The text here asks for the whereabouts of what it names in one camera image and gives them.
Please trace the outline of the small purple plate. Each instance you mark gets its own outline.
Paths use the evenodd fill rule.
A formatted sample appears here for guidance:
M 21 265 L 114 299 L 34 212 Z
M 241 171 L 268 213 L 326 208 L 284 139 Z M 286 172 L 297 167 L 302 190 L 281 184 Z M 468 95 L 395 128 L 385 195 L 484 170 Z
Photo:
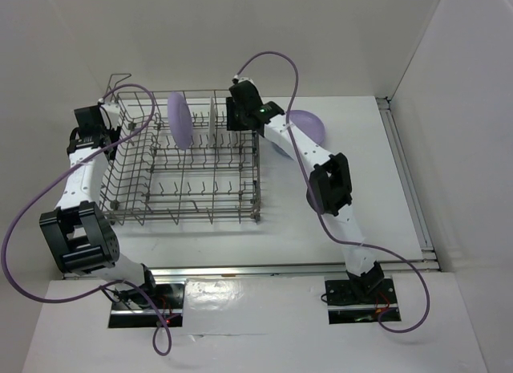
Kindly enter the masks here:
M 324 143 L 325 125 L 321 119 L 312 112 L 291 110 L 289 120 L 316 144 L 321 145 Z

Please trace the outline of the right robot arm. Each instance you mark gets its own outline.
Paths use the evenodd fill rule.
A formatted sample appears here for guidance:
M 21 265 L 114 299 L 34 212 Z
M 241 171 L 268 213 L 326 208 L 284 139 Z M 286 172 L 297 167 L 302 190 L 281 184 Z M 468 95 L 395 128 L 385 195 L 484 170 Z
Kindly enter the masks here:
M 307 177 L 306 199 L 326 228 L 343 241 L 342 252 L 349 292 L 358 302 L 368 302 L 378 292 L 384 273 L 376 257 L 363 246 L 364 235 L 352 208 L 349 162 L 308 137 L 273 101 L 264 103 L 250 79 L 235 77 L 227 98 L 228 127 L 249 129 L 302 164 Z

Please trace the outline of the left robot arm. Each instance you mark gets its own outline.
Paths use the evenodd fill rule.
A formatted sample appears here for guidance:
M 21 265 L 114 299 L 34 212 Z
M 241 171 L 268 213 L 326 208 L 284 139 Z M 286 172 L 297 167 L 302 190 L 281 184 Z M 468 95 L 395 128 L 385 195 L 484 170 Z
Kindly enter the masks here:
M 103 176 L 115 159 L 110 148 L 87 161 L 89 155 L 119 140 L 102 103 L 74 110 L 78 127 L 70 136 L 67 155 L 75 170 L 67 178 L 54 210 L 43 213 L 39 226 L 59 270 L 65 274 L 92 275 L 106 282 L 133 283 L 117 293 L 141 308 L 155 304 L 158 288 L 151 271 L 121 253 L 111 222 L 99 207 Z

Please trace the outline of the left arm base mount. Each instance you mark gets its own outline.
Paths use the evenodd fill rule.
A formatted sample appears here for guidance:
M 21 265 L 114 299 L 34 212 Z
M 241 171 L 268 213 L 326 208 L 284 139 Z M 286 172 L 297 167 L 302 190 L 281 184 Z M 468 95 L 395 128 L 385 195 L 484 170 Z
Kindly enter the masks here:
M 157 284 L 151 300 L 170 328 L 183 326 L 184 308 L 183 282 Z M 160 320 L 152 306 L 138 293 L 108 289 L 111 311 L 108 321 L 110 329 L 155 328 Z

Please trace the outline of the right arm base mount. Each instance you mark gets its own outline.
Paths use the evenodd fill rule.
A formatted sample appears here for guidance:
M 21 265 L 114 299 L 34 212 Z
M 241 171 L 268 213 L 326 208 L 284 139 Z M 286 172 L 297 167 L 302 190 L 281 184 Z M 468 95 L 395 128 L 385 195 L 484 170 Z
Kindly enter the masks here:
M 320 299 L 327 305 L 330 325 L 377 322 L 400 322 L 398 299 L 391 278 L 386 278 L 369 295 L 359 298 L 349 280 L 325 280 L 325 292 Z

